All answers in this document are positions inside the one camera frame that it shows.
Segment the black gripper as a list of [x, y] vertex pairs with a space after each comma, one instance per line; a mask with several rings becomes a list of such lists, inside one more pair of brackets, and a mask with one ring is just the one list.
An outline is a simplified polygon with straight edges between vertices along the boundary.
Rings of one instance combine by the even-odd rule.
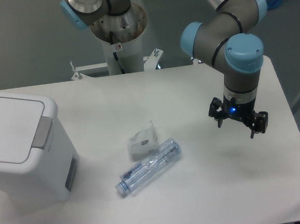
[[242, 122], [251, 130], [250, 138], [254, 138], [257, 133], [265, 133], [268, 125], [268, 112], [255, 112], [255, 99], [248, 103], [232, 103], [225, 96], [222, 101], [214, 97], [209, 107], [208, 115], [213, 117], [221, 128], [223, 120], [230, 118]]

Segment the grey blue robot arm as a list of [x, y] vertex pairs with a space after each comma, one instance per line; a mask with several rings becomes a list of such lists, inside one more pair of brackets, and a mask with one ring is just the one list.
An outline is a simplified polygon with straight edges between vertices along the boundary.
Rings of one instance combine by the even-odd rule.
[[[249, 30], [266, 15], [266, 0], [208, 0], [217, 15], [207, 24], [190, 23], [183, 30], [181, 49], [224, 76], [223, 98], [214, 98], [209, 116], [219, 126], [224, 119], [242, 122], [251, 134], [264, 133], [268, 113], [254, 109], [263, 42]], [[61, 9], [77, 29], [90, 28], [103, 43], [111, 75], [144, 71], [141, 36], [144, 10], [131, 0], [61, 0]]]

